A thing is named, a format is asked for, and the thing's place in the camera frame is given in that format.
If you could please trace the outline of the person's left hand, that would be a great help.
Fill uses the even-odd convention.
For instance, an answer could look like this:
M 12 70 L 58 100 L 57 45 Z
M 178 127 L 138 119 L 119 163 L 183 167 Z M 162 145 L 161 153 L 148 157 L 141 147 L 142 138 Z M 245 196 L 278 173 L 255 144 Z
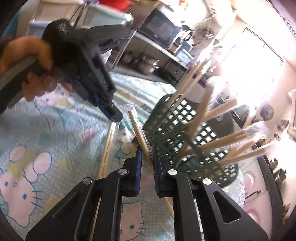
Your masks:
M 23 36 L 14 39 L 5 45 L 1 55 L 1 76 L 3 76 L 14 64 L 27 56 L 37 56 L 43 69 L 51 71 L 54 66 L 51 45 L 34 36 Z M 62 80 L 57 80 L 53 74 L 37 76 L 30 72 L 27 81 L 22 83 L 23 96 L 27 101 L 33 101 L 36 96 L 41 97 L 46 92 L 52 92 L 60 82 L 69 92 L 74 92 L 74 87 Z

